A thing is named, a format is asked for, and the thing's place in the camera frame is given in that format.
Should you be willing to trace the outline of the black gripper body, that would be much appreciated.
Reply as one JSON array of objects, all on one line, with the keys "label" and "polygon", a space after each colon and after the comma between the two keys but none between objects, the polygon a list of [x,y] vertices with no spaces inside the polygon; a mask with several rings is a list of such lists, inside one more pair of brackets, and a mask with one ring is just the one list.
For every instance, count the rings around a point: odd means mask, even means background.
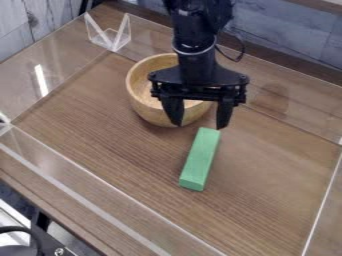
[{"label": "black gripper body", "polygon": [[219,64],[208,77],[196,74],[194,81],[182,77],[180,66],[152,71],[147,78],[152,83],[151,96],[158,99],[167,97],[220,102],[228,98],[234,106],[246,102],[248,76],[223,68]]}]

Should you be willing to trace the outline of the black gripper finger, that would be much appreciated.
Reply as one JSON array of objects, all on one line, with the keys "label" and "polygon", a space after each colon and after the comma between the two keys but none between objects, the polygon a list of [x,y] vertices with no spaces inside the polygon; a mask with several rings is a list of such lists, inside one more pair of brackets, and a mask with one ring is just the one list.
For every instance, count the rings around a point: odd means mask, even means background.
[{"label": "black gripper finger", "polygon": [[160,98],[164,112],[171,123],[176,126],[182,125],[184,115],[184,101],[179,98],[163,96]]},{"label": "black gripper finger", "polygon": [[216,129],[223,129],[228,123],[234,110],[234,100],[231,98],[223,98],[218,102],[216,109]]}]

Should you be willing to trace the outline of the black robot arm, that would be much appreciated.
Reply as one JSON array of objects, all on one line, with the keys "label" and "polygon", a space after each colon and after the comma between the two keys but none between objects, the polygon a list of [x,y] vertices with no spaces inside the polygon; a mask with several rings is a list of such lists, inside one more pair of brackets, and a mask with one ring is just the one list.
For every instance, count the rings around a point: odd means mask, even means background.
[{"label": "black robot arm", "polygon": [[163,0],[172,19],[172,50],[178,64],[148,74],[151,96],[179,126],[187,100],[218,104],[216,127],[228,126],[232,110],[246,102],[247,75],[224,68],[218,34],[234,17],[232,0]]}]

